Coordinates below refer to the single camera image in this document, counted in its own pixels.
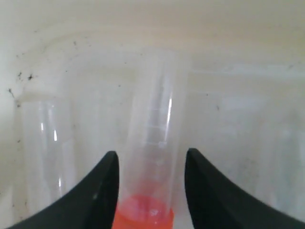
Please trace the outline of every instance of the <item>stain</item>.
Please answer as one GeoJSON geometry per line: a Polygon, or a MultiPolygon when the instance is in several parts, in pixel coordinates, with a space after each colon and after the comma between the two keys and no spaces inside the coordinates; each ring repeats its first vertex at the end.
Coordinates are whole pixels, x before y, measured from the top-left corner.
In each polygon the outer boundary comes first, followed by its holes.
{"type": "Polygon", "coordinates": [[[11,88],[8,89],[8,92],[11,94],[11,96],[12,96],[13,98],[15,98],[14,93],[13,93],[13,91],[12,91],[11,88]]]}

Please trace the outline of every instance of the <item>test tube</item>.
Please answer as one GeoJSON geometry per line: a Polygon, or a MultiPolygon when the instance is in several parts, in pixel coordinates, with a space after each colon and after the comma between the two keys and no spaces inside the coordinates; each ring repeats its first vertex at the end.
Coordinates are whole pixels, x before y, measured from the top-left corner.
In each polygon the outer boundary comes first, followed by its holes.
{"type": "Polygon", "coordinates": [[[171,229],[172,188],[188,61],[165,50],[141,56],[113,229],[171,229]]]}
{"type": "Polygon", "coordinates": [[[70,103],[24,102],[21,107],[27,207],[33,215],[76,184],[70,103]]]}

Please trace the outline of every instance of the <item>plastic test tube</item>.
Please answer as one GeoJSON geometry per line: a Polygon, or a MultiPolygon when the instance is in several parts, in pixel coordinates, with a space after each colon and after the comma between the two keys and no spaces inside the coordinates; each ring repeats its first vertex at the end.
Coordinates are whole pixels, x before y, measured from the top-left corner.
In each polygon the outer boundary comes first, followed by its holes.
{"type": "Polygon", "coordinates": [[[113,229],[171,229],[172,188],[187,84],[187,59],[144,52],[123,154],[113,229]]]}
{"type": "Polygon", "coordinates": [[[29,213],[44,209],[76,184],[70,103],[22,104],[29,213]]]}

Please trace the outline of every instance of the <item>tube bottom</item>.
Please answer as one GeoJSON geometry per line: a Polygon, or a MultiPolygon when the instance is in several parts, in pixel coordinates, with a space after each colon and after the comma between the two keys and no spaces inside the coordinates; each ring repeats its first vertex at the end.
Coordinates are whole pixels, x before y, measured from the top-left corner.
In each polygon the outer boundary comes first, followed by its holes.
{"type": "Polygon", "coordinates": [[[173,229],[173,210],[165,216],[165,209],[165,204],[157,199],[130,197],[117,208],[112,229],[173,229]]]}

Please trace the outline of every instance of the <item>clear plastic tube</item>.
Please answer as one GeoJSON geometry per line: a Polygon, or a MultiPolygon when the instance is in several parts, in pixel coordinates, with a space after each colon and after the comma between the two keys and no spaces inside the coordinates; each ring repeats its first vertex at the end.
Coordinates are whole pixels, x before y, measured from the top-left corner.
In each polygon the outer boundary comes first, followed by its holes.
{"type": "Polygon", "coordinates": [[[35,214],[76,184],[70,103],[22,104],[28,209],[35,214]]]}
{"type": "MultiPolygon", "coordinates": [[[[117,211],[133,228],[172,224],[187,69],[187,59],[172,51],[151,50],[142,55],[117,211]]],[[[129,228],[117,219],[113,228],[129,228]]]]}

